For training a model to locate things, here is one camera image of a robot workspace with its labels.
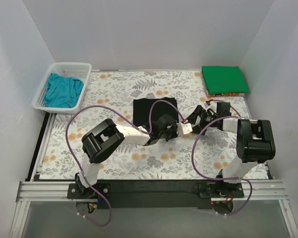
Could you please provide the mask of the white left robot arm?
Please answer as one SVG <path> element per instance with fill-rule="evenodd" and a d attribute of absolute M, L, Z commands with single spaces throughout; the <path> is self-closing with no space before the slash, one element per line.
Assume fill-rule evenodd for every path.
<path fill-rule="evenodd" d="M 82 171 L 75 176 L 75 183 L 79 193 L 84 198 L 95 196 L 98 172 L 102 162 L 107 160 L 115 150 L 123 144 L 150 146 L 160 139 L 169 141 L 179 136 L 179 123 L 170 115 L 164 114 L 158 120 L 145 127 L 129 127 L 117 125 L 111 119 L 106 119 L 82 138 L 84 152 Z"/>

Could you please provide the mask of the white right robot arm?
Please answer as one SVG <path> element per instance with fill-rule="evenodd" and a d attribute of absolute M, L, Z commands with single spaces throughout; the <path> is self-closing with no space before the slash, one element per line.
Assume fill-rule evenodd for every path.
<path fill-rule="evenodd" d="M 205 135 L 209 127 L 236 134 L 236 156 L 215 178 L 197 184 L 202 198 L 243 196 L 241 182 L 252 168 L 274 158 L 276 147 L 269 120 L 243 119 L 232 116 L 229 102 L 217 101 L 216 109 L 209 101 L 198 105 L 185 120 L 193 124 L 193 133 Z"/>

